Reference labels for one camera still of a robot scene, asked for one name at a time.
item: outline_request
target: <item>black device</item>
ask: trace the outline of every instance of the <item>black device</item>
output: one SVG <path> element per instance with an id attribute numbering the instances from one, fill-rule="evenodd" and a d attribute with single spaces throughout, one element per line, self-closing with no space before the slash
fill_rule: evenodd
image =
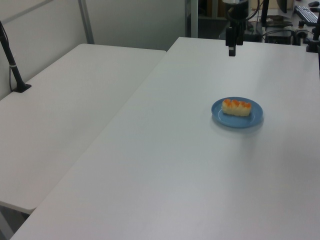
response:
<path id="1" fill-rule="evenodd" d="M 309 27 L 315 27 L 317 25 L 318 17 L 305 6 L 295 6 L 294 13 L 297 14 L 304 24 Z"/>
<path id="2" fill-rule="evenodd" d="M 229 48 L 229 56 L 234 57 L 236 55 L 236 45 L 243 45 L 244 35 L 246 30 L 246 22 L 252 19 L 260 8 L 260 0 L 257 1 L 257 8 L 253 15 L 249 15 L 248 0 L 222 0 L 225 5 L 226 19 L 230 21 L 230 27 L 225 31 L 225 45 Z M 287 12 L 287 0 L 277 0 L 279 8 L 286 13 Z M 264 0 L 262 4 L 261 23 L 262 27 L 268 27 L 267 14 L 269 8 L 269 0 Z M 277 27 L 285 27 L 285 25 L 278 23 Z"/>
<path id="3" fill-rule="evenodd" d="M 312 7 L 310 8 L 310 10 L 314 13 L 320 13 L 320 8 L 317 8 L 317 7 Z M 308 44 L 308 46 L 306 46 L 306 51 L 309 53 L 318 53 L 319 60 L 320 60 L 320 51 L 319 51 L 320 18 L 319 17 L 317 18 L 315 28 L 312 29 L 312 32 L 314 33 L 312 38 L 306 37 L 304 39 L 304 42 Z"/>
<path id="4" fill-rule="evenodd" d="M 4 53 L 6 55 L 6 58 L 9 62 L 9 67 L 12 70 L 12 73 L 13 73 L 15 81 L 16 81 L 16 88 L 13 89 L 12 91 L 17 92 L 17 93 L 23 93 L 25 90 L 31 88 L 31 85 L 25 84 L 21 78 L 18 67 L 16 65 L 16 61 L 15 61 L 14 56 L 12 55 L 12 52 L 9 47 L 9 41 L 8 41 L 8 38 L 6 35 L 6 31 L 5 31 L 4 26 L 2 25 L 1 21 L 0 21 L 0 42 L 3 47 Z"/>
<path id="5" fill-rule="evenodd" d="M 320 5 L 320 3 L 318 1 L 313 1 L 313 2 L 308 3 L 308 6 L 311 8 L 318 7 L 319 5 Z"/>

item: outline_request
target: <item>cable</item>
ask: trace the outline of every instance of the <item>cable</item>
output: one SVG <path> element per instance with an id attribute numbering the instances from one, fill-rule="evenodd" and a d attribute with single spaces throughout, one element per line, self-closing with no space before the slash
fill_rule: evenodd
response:
<path id="1" fill-rule="evenodd" d="M 275 33 L 280 33 L 280 32 L 291 32 L 291 33 L 294 33 L 294 31 L 292 30 L 274 30 L 274 31 L 269 31 L 269 32 L 266 32 L 264 34 L 262 34 L 262 36 L 266 36 L 266 35 L 269 35 L 269 34 L 275 34 Z"/>
<path id="2" fill-rule="evenodd" d="M 232 21 L 232 22 L 236 22 L 236 23 L 246 22 L 246 21 L 252 19 L 252 18 L 257 14 L 257 12 L 258 12 L 258 10 L 259 10 L 259 6 L 260 6 L 260 0 L 258 0 L 258 5 L 257 5 L 256 10 L 254 11 L 254 13 L 253 13 L 250 17 L 248 17 L 248 18 L 243 18 L 243 19 L 234 19 L 234 18 L 232 18 L 232 17 L 230 16 L 230 12 L 232 12 L 232 11 L 234 10 L 234 8 L 231 7 L 228 11 L 226 11 L 226 19 L 228 19 L 228 20 L 230 20 L 230 21 Z"/>
<path id="3" fill-rule="evenodd" d="M 264 4 L 264 1 L 262 1 L 262 3 L 260 4 L 259 9 L 258 9 L 258 16 L 256 16 L 256 22 L 255 22 L 255 28 L 256 29 L 257 29 L 257 24 L 258 24 L 258 21 L 259 21 L 259 12 L 260 12 L 260 8 L 261 8 L 262 4 Z"/>
<path id="4" fill-rule="evenodd" d="M 9 46 L 9 38 L 8 38 L 8 35 L 6 33 L 6 30 L 4 28 L 4 26 L 2 25 L 2 23 L 0 22 L 0 25 L 1 25 L 1 29 L 3 30 L 4 32 L 4 35 L 5 35 L 5 39 L 6 39 L 6 42 L 8 43 L 8 46 Z M 9 66 L 9 86 L 10 86 L 10 91 L 12 91 L 12 87 L 11 87 L 11 67 Z"/>
<path id="5" fill-rule="evenodd" d="M 9 66 L 9 86 L 10 86 L 10 91 L 12 91 L 12 87 L 11 87 L 11 67 Z"/>

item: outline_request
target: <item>white table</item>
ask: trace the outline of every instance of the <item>white table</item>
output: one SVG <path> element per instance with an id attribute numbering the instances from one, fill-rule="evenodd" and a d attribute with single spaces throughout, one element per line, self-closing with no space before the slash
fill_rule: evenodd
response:
<path id="1" fill-rule="evenodd" d="M 213 121 L 230 96 L 263 123 Z M 179 38 L 12 239 L 318 240 L 319 109 L 317 54 Z"/>
<path id="2" fill-rule="evenodd" d="M 82 44 L 0 101 L 0 205 L 30 214 L 165 51 Z"/>

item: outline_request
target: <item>plate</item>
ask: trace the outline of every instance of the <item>plate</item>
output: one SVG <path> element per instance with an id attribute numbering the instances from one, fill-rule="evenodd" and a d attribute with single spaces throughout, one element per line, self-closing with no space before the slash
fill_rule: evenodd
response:
<path id="1" fill-rule="evenodd" d="M 249 116 L 234 116 L 234 115 L 225 114 L 221 108 L 222 102 L 225 99 L 230 99 L 230 100 L 237 99 L 238 101 L 245 101 L 246 103 L 251 103 L 251 111 Z M 244 97 L 237 97 L 237 96 L 225 97 L 216 101 L 212 105 L 211 112 L 213 117 L 219 123 L 232 128 L 248 128 L 248 127 L 257 125 L 261 122 L 264 114 L 264 111 L 262 110 L 261 106 L 258 103 L 250 99 L 247 99 Z"/>

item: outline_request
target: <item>white wall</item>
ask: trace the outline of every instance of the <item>white wall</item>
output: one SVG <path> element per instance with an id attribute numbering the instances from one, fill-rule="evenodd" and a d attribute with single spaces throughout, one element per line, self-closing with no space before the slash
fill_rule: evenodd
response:
<path id="1" fill-rule="evenodd" d="M 87 43 L 77 0 L 51 1 L 3 26 L 24 82 L 77 45 Z M 9 64 L 0 47 L 0 99 L 9 93 Z"/>
<path id="2" fill-rule="evenodd" d="M 95 44 L 167 51 L 186 36 L 185 0 L 86 0 Z"/>

